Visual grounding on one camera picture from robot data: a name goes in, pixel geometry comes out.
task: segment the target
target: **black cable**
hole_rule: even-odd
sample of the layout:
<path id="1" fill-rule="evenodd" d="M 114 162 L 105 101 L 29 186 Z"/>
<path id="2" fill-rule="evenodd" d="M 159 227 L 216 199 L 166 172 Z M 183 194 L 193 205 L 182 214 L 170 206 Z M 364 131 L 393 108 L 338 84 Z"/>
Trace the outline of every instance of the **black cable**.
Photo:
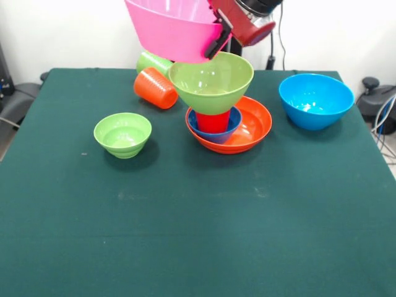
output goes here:
<path id="1" fill-rule="evenodd" d="M 279 32 L 279 41 L 280 41 L 280 45 L 282 46 L 282 49 L 283 49 L 283 62 L 282 62 L 282 67 L 283 67 L 283 70 L 285 70 L 286 49 L 285 49 L 285 46 L 283 45 L 282 36 L 281 36 L 281 34 L 280 34 L 280 26 L 281 26 L 281 24 L 282 24 L 282 19 L 283 19 L 283 2 L 280 4 L 280 19 L 279 19 L 279 28 L 278 28 L 278 32 Z"/>
<path id="2" fill-rule="evenodd" d="M 271 31 L 271 54 L 268 57 L 267 66 L 265 67 L 265 70 L 273 70 L 274 65 L 275 65 L 275 57 L 273 56 L 273 32 Z"/>
<path id="3" fill-rule="evenodd" d="M 18 88 L 16 88 L 15 91 L 19 92 L 19 93 L 22 93 L 22 94 L 25 94 L 25 95 L 28 95 L 28 96 L 32 97 L 33 99 L 36 99 L 36 96 L 33 96 L 32 94 L 29 94 L 28 92 L 19 90 Z"/>
<path id="4" fill-rule="evenodd" d="M 271 31 L 271 57 L 273 57 L 273 31 Z"/>

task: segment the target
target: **green bowl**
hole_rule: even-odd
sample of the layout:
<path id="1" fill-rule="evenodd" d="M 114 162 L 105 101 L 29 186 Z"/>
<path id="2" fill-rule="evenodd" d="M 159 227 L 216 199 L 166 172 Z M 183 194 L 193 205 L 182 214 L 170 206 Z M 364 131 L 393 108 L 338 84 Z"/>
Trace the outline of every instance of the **green bowl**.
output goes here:
<path id="1" fill-rule="evenodd" d="M 151 134 L 148 119 L 136 113 L 116 113 L 102 119 L 93 136 L 110 154 L 120 159 L 136 156 Z"/>
<path id="2" fill-rule="evenodd" d="M 248 60 L 219 52 L 202 64 L 174 63 L 168 75 L 180 98 L 195 112 L 215 115 L 230 110 L 242 98 L 254 70 Z"/>

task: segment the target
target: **dark blue bowl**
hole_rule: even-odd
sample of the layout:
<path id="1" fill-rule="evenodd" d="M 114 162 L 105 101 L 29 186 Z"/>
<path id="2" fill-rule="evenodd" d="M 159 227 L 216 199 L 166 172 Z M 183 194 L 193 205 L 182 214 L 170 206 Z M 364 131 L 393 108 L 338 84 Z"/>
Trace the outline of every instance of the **dark blue bowl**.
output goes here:
<path id="1" fill-rule="evenodd" d="M 205 133 L 198 129 L 197 116 L 194 110 L 188 114 L 188 124 L 191 129 L 203 139 L 213 142 L 215 144 L 224 144 L 233 135 L 235 130 L 242 122 L 242 114 L 236 107 L 232 107 L 230 113 L 230 120 L 228 121 L 227 131 L 224 133 Z"/>
<path id="2" fill-rule="evenodd" d="M 353 106 L 352 91 L 339 80 L 320 74 L 297 74 L 279 86 L 289 118 L 307 130 L 321 130 L 337 122 Z"/>

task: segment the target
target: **orange bowl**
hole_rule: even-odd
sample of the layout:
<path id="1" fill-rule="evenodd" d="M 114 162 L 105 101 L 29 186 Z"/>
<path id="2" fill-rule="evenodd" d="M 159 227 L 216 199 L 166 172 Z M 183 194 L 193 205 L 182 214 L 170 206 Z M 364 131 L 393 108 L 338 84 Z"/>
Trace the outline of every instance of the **orange bowl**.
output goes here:
<path id="1" fill-rule="evenodd" d="M 242 113 L 242 123 L 224 144 L 215 144 L 194 133 L 188 123 L 188 115 L 192 108 L 187 110 L 186 125 L 191 134 L 209 150 L 225 155 L 246 152 L 262 141 L 270 132 L 272 117 L 264 105 L 246 96 L 243 96 L 235 107 Z"/>

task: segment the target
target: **plastic bowl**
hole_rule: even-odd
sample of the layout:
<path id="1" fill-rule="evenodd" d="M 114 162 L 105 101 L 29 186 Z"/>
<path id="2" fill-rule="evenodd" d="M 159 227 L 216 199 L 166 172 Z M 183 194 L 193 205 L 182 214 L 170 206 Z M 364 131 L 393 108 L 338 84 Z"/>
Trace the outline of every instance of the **plastic bowl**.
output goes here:
<path id="1" fill-rule="evenodd" d="M 228 139 L 230 139 L 235 130 L 241 124 L 242 114 L 236 107 L 232 107 L 228 127 L 224 133 L 205 133 L 200 131 L 198 129 L 196 112 L 191 108 L 187 112 L 187 118 L 188 125 L 197 135 L 201 136 L 203 139 L 214 142 L 215 144 L 224 144 Z"/>
<path id="2" fill-rule="evenodd" d="M 142 46 L 171 61 L 208 61 L 205 50 L 223 30 L 221 24 L 214 23 L 216 17 L 206 0 L 125 0 L 125 3 Z"/>
<path id="3" fill-rule="evenodd" d="M 320 74 L 297 74 L 279 86 L 289 118 L 303 129 L 317 131 L 337 122 L 353 106 L 352 91 L 339 80 Z"/>
<path id="4" fill-rule="evenodd" d="M 93 130 L 97 142 L 120 159 L 136 156 L 151 134 L 151 124 L 136 113 L 117 113 L 102 119 Z"/>
<path id="5" fill-rule="evenodd" d="M 224 144 L 208 141 L 192 130 L 188 123 L 188 114 L 191 109 L 186 113 L 186 125 L 191 134 L 209 150 L 225 155 L 246 152 L 261 142 L 270 132 L 272 117 L 261 103 L 246 96 L 243 96 L 235 107 L 242 114 L 242 123 Z"/>
<path id="6" fill-rule="evenodd" d="M 241 99 L 254 70 L 246 59 L 221 52 L 204 64 L 174 63 L 168 75 L 188 106 L 197 113 L 215 115 L 225 113 Z"/>

